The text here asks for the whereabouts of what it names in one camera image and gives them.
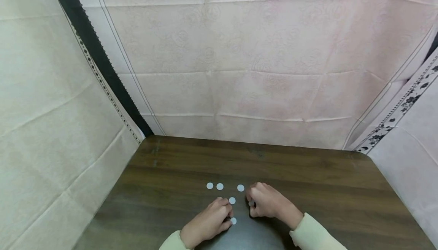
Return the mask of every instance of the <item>black floral trim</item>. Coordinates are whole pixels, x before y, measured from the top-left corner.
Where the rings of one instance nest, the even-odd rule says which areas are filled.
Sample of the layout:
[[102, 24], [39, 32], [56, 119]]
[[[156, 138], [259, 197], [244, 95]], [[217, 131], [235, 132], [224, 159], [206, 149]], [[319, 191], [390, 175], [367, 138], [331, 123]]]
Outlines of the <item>black floral trim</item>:
[[432, 84], [435, 78], [438, 76], [438, 52], [436, 52], [435, 57], [430, 59], [429, 65], [423, 71], [423, 74], [418, 78], [418, 80], [411, 86], [406, 94], [398, 101], [395, 107], [386, 115], [386, 117], [380, 122], [379, 126], [376, 127], [367, 137], [358, 144], [353, 151], [361, 152], [367, 154], [379, 141], [387, 135], [395, 125], [403, 118], [404, 115], [412, 108], [414, 103], [418, 101], [421, 95], [426, 91], [426, 89]]
[[104, 80], [101, 77], [100, 71], [96, 68], [96, 63], [94, 62], [93, 58], [90, 56], [90, 53], [88, 52], [86, 46], [84, 45], [84, 42], [81, 40], [81, 37], [79, 36], [78, 32], [76, 31], [75, 27], [72, 25], [72, 23], [70, 22], [70, 19], [68, 18], [67, 15], [65, 15], [66, 19], [68, 20], [69, 24], [70, 24], [70, 28], [73, 31], [73, 33], [75, 34], [76, 40], [78, 41], [78, 44], [80, 45], [85, 58], [87, 59], [88, 65], [90, 66], [91, 70], [93, 71], [94, 76], [96, 77], [96, 79], [99, 81], [100, 86], [103, 88], [103, 90], [105, 91], [107, 97], [109, 98], [109, 100], [111, 101], [111, 103], [113, 104], [114, 108], [116, 109], [117, 113], [119, 114], [120, 118], [122, 119], [123, 123], [125, 124], [125, 126], [127, 126], [127, 128], [129, 129], [129, 132], [131, 132], [131, 134], [133, 135], [133, 137], [135, 138], [136, 142], [138, 144], [141, 143], [141, 140], [139, 140], [139, 138], [136, 136], [136, 134], [134, 133], [134, 131], [132, 130], [131, 126], [129, 125], [129, 123], [126, 121], [126, 118], [123, 116], [122, 112], [120, 111], [119, 107], [116, 104], [116, 101], [113, 99], [112, 95], [110, 94], [110, 92], [108, 91], [108, 89], [105, 86]]

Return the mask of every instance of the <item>wooden table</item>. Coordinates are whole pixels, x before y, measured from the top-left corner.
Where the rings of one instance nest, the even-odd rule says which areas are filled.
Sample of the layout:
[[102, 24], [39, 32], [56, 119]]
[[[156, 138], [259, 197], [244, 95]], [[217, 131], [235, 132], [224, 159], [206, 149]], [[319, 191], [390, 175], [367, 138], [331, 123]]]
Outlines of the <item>wooden table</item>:
[[[143, 141], [75, 249], [155, 250], [217, 196], [237, 224], [197, 249], [296, 249], [281, 222], [249, 217], [262, 181], [349, 250], [435, 249], [374, 163], [347, 151], [153, 136]], [[206, 184], [223, 183], [222, 191]]]

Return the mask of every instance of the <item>fabric backdrop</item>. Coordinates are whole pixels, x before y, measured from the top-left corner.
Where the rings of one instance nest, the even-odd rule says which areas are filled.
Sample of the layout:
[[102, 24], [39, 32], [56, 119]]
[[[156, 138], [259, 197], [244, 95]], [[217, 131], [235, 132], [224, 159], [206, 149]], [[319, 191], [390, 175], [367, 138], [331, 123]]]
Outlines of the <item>fabric backdrop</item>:
[[[340, 149], [432, 27], [437, 2], [101, 5], [132, 66], [119, 76], [135, 77], [136, 85], [125, 86], [141, 91], [138, 107], [148, 104], [142, 113], [163, 134]], [[95, 5], [83, 5], [93, 13]]]
[[407, 95], [417, 101], [394, 111], [393, 127], [368, 155], [438, 249], [438, 50], [424, 64], [429, 70]]
[[0, 250], [70, 250], [139, 136], [57, 0], [0, 0], [0, 36]]

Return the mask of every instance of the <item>right hand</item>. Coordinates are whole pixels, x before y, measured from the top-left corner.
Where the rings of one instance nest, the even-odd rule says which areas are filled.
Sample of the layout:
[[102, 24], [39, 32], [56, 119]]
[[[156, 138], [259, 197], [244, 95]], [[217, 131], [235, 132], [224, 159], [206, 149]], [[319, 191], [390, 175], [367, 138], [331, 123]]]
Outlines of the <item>right hand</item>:
[[254, 201], [250, 215], [255, 217], [277, 218], [295, 230], [304, 215], [280, 192], [266, 183], [255, 183], [246, 192], [247, 200]]
[[230, 228], [231, 221], [225, 219], [233, 217], [233, 214], [230, 202], [218, 197], [181, 229], [179, 237], [186, 248], [194, 249], [201, 242]]

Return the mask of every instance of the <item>light green sleeve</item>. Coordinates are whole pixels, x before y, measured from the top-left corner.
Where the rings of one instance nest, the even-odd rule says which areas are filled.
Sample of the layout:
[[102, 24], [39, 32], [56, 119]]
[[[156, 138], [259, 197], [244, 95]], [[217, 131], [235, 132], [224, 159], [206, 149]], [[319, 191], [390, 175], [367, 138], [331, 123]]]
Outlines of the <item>light green sleeve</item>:
[[173, 232], [161, 245], [159, 250], [188, 250], [179, 237], [179, 230]]
[[297, 229], [289, 232], [295, 246], [302, 250], [346, 250], [311, 215], [305, 213]]

